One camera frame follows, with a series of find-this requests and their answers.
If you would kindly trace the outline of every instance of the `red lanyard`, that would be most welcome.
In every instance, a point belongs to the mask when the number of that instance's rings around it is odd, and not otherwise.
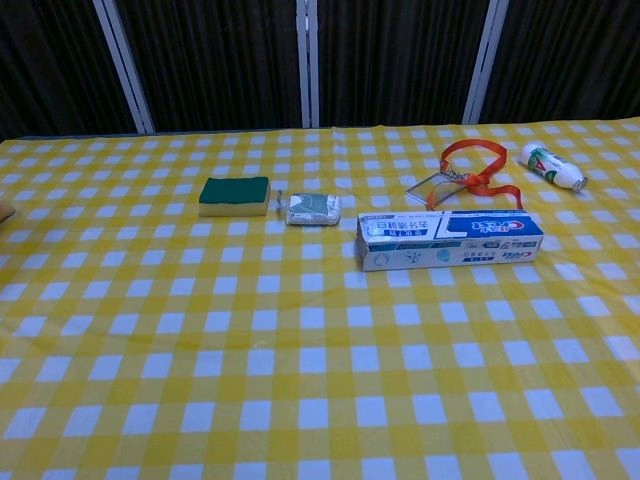
[[[453,152],[457,150],[461,150],[467,147],[484,147],[492,152],[498,154],[498,158],[496,158],[493,162],[487,166],[482,172],[470,173],[464,178],[461,179],[452,179],[451,181],[457,183],[459,185],[465,185],[467,187],[467,191],[473,193],[474,195],[479,195],[481,197],[493,197],[499,193],[509,193],[513,195],[516,199],[516,204],[518,208],[522,208],[522,201],[520,200],[520,189],[514,185],[503,185],[501,187],[489,187],[489,182],[491,181],[491,176],[500,171],[502,167],[504,167],[505,163],[507,163],[507,149],[504,148],[499,143],[492,142],[490,140],[482,140],[479,138],[470,138],[468,140],[460,140],[458,142],[452,143],[442,152],[440,156],[440,172],[447,173],[449,169],[449,162],[447,161],[447,157],[451,155]],[[429,194],[427,198],[427,206],[431,210],[433,210],[433,190]]]

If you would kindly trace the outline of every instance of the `table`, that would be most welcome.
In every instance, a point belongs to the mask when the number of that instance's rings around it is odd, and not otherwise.
[[[536,261],[362,273],[356,215],[420,208],[468,137],[508,148]],[[530,141],[587,189],[517,165]],[[338,193],[342,221],[287,227],[274,194],[198,218],[227,175]],[[5,141],[0,478],[638,478],[639,175],[640,118]]]

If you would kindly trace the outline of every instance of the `orange strap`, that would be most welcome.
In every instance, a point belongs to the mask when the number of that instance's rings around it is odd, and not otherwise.
[[[467,187],[467,191],[481,197],[493,197],[494,195],[497,195],[499,193],[509,193],[515,197],[518,208],[522,208],[520,189],[518,187],[514,185],[503,185],[501,187],[493,188],[489,187],[491,176],[494,173],[500,171],[502,167],[504,167],[505,163],[507,163],[507,149],[499,143],[495,143],[490,140],[482,140],[480,138],[470,138],[467,140],[460,140],[458,142],[452,143],[445,149],[444,152],[442,152],[442,155],[440,156],[440,171],[442,173],[447,173],[447,170],[449,169],[449,162],[447,161],[447,157],[453,152],[467,147],[484,147],[498,154],[498,158],[496,158],[489,164],[489,166],[487,166],[487,168],[485,168],[478,174],[470,173],[464,178],[452,179],[451,181],[459,185],[465,185]],[[434,190],[431,191],[429,197],[427,198],[427,206],[431,210],[433,210],[434,207],[433,194]]]

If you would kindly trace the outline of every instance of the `yellow sponge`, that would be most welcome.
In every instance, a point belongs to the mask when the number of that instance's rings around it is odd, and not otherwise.
[[[267,177],[209,178],[200,193],[200,216],[266,215],[270,192]]]

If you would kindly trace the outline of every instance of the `wrapped soap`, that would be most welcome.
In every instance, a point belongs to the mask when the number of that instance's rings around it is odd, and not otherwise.
[[[340,221],[340,197],[321,193],[292,193],[287,205],[289,225],[335,225]]]

